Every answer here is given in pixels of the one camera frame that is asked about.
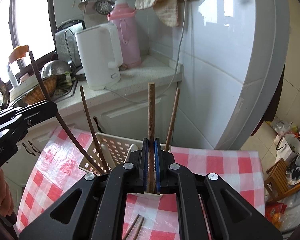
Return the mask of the person's left hand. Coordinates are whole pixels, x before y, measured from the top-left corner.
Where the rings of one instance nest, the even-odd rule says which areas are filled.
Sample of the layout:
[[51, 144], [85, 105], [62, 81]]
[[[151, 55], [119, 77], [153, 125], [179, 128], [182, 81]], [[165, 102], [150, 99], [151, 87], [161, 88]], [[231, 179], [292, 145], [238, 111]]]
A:
[[0, 214], [3, 217], [10, 216], [13, 210], [14, 204], [9, 185], [5, 180], [3, 170], [0, 168]]

